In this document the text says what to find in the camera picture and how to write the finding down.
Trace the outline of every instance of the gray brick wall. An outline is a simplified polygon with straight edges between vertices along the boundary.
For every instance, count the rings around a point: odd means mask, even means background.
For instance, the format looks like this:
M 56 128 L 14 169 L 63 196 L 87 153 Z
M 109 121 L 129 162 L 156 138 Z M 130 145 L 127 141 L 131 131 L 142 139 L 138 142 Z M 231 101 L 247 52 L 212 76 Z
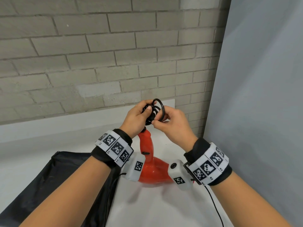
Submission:
M 201 134 L 230 0 L 0 0 L 0 124 L 176 99 Z

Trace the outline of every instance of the white tracking module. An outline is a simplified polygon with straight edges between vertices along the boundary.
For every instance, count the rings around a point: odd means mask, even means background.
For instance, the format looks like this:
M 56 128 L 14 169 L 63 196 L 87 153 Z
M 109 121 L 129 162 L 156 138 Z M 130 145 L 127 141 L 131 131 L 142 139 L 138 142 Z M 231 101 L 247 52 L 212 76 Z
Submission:
M 180 159 L 169 162 L 168 174 L 180 190 L 188 190 L 193 187 L 192 177 L 183 167 L 183 162 Z
M 140 178 L 144 163 L 145 156 L 141 153 L 134 152 L 121 171 L 121 173 L 126 173 L 126 175 L 122 175 L 122 177 L 137 182 Z

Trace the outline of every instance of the white wall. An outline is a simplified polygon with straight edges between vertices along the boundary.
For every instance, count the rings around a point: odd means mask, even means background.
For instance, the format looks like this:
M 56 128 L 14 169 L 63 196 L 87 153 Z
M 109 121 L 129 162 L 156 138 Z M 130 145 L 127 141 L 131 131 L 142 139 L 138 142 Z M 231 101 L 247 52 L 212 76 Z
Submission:
M 303 226 L 303 0 L 232 0 L 204 137 Z

